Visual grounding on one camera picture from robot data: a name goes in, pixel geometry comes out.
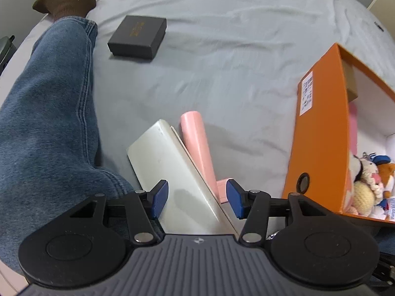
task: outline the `plush toy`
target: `plush toy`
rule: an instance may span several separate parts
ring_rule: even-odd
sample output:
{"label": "plush toy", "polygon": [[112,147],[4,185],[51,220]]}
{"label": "plush toy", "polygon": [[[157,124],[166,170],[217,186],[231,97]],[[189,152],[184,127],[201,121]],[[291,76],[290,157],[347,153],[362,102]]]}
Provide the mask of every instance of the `plush toy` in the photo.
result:
{"label": "plush toy", "polygon": [[362,181],[354,183],[354,198],[352,206],[358,211],[359,215],[369,216],[375,205],[376,196],[371,188]]}
{"label": "plush toy", "polygon": [[352,206],[353,196],[354,196],[354,182],[361,179],[362,175],[362,163],[358,157],[354,156],[352,152],[349,152],[348,158],[348,170],[349,179],[347,179],[346,184],[346,194],[344,196],[343,210],[346,213],[351,213],[353,215],[358,215],[358,211]]}
{"label": "plush toy", "polygon": [[384,186],[383,196],[388,199],[392,196],[392,190],[395,184],[394,172],[395,164],[393,163],[383,163],[377,166],[378,174],[381,177],[381,181]]}
{"label": "plush toy", "polygon": [[362,162],[357,156],[354,156],[351,151],[349,152],[348,169],[350,170],[351,181],[356,182],[361,180],[362,176]]}
{"label": "plush toy", "polygon": [[381,220],[385,220],[387,215],[385,214],[384,209],[379,206],[373,206],[371,214],[369,215],[370,218],[374,218],[374,219],[381,219]]}
{"label": "plush toy", "polygon": [[384,156],[384,155],[378,155],[378,156],[375,156],[372,161],[374,162],[374,164],[376,166],[378,166],[378,165],[382,165],[384,163],[390,163],[391,158],[388,156]]}
{"label": "plush toy", "polygon": [[372,190],[375,196],[374,205],[377,205],[383,200],[383,191],[384,191],[384,186],[383,183],[381,182],[381,177],[378,174],[378,168],[373,162],[365,158],[361,159],[361,163],[362,163],[361,180],[365,182],[367,185],[369,185],[370,189]]}

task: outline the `brown sock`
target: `brown sock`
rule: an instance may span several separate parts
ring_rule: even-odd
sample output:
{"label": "brown sock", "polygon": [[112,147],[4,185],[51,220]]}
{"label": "brown sock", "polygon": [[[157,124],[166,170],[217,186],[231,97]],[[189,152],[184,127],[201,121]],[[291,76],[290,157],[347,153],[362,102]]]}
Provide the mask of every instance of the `brown sock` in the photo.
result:
{"label": "brown sock", "polygon": [[96,0],[37,0],[33,10],[49,13],[54,21],[68,16],[86,17],[96,7]]}

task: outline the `dark gray object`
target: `dark gray object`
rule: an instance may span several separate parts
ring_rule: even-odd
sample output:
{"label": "dark gray object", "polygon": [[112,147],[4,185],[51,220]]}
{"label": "dark gray object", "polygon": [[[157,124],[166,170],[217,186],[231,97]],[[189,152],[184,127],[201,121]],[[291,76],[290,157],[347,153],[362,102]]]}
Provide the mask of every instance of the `dark gray object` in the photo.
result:
{"label": "dark gray object", "polygon": [[0,74],[3,72],[5,66],[17,50],[15,45],[12,43],[14,38],[14,36],[11,36],[10,38],[3,37],[0,39]]}
{"label": "dark gray object", "polygon": [[19,295],[373,296],[376,294],[366,285],[344,291],[318,291],[298,285],[280,274],[261,249],[245,248],[231,235],[166,235],[158,245],[136,249],[119,272],[96,285],[75,290],[51,290],[33,284]]}
{"label": "dark gray object", "polygon": [[126,16],[108,41],[115,56],[153,59],[166,31],[166,19]]}

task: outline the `pink tube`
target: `pink tube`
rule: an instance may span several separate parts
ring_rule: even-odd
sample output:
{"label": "pink tube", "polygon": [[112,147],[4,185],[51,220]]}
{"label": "pink tube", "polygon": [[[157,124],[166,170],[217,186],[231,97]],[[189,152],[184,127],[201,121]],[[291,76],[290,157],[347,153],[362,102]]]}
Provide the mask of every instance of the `pink tube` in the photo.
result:
{"label": "pink tube", "polygon": [[350,150],[353,155],[357,155],[357,133],[358,133],[358,109],[354,102],[348,104],[348,129],[350,137]]}
{"label": "pink tube", "polygon": [[194,160],[199,172],[209,185],[211,192],[219,200],[217,181],[211,161],[209,144],[203,119],[197,111],[188,111],[181,116],[181,130],[184,144]]}
{"label": "pink tube", "polygon": [[217,181],[218,193],[220,195],[220,203],[225,203],[228,201],[228,198],[226,197],[226,183],[229,179],[232,178]]}

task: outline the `blue gripper pad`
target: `blue gripper pad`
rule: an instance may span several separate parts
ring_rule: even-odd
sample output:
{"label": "blue gripper pad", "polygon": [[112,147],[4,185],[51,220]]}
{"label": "blue gripper pad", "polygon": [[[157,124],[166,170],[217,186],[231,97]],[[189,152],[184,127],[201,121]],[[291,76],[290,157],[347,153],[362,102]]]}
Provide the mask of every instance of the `blue gripper pad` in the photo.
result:
{"label": "blue gripper pad", "polygon": [[226,182],[226,197],[238,219],[244,219],[244,208],[241,202],[241,195],[230,181]]}
{"label": "blue gripper pad", "polygon": [[163,208],[165,207],[168,197],[169,197],[169,183],[165,182],[162,185],[162,187],[159,189],[158,193],[155,195],[154,201],[152,203],[151,216],[153,219],[159,218]]}

